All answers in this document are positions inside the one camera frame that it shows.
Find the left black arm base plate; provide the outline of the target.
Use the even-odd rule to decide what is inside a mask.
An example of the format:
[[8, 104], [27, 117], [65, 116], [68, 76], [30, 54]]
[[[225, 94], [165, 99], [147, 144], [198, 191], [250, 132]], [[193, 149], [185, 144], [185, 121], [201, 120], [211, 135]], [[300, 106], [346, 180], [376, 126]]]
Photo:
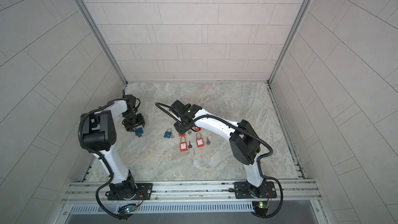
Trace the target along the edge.
[[127, 183], [110, 184], [105, 196], [109, 201], [149, 200], [152, 188], [152, 183], [137, 183], [134, 187]]

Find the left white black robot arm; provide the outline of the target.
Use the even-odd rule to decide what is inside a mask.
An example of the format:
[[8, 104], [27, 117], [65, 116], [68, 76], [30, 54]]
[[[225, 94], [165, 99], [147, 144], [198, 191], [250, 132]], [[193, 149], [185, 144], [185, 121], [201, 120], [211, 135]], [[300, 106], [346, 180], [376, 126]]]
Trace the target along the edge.
[[[125, 120], [134, 122], [140, 106], [136, 102], [140, 102], [140, 99], [123, 93], [120, 99], [111, 100], [105, 106], [83, 113], [78, 126], [80, 146], [101, 161], [109, 177], [95, 192], [97, 204], [105, 213], [119, 221], [132, 217], [145, 199], [144, 194], [137, 188], [131, 171], [123, 164], [118, 152], [112, 149], [117, 140], [114, 119], [122, 115]], [[122, 206], [117, 213], [108, 210], [99, 196], [100, 190], [106, 186], [110, 188], [110, 191], [106, 192], [109, 200], [131, 200], [138, 196], [138, 203]]]

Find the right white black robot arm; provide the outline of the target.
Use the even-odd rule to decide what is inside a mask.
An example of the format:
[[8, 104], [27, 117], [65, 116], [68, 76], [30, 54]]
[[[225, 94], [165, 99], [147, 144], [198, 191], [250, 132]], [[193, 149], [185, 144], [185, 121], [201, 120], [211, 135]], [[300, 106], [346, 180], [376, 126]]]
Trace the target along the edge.
[[155, 106], [176, 121], [174, 127], [179, 134], [206, 129], [229, 141], [233, 156], [244, 165], [246, 181], [235, 183], [228, 191], [238, 199], [254, 199], [253, 215], [258, 218], [268, 219], [279, 213], [284, 201], [282, 185], [278, 179], [264, 175], [261, 168], [261, 160], [271, 156], [273, 149], [248, 121], [229, 121], [179, 100], [170, 106], [159, 102]]

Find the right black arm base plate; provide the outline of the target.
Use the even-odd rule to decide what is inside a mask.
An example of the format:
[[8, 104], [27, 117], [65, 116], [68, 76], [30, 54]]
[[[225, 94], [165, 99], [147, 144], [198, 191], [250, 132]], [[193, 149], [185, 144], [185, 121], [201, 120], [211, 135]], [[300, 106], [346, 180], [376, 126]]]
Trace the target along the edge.
[[271, 181], [263, 181], [259, 187], [249, 182], [235, 182], [229, 192], [235, 193], [237, 199], [274, 199], [277, 198], [276, 188]]

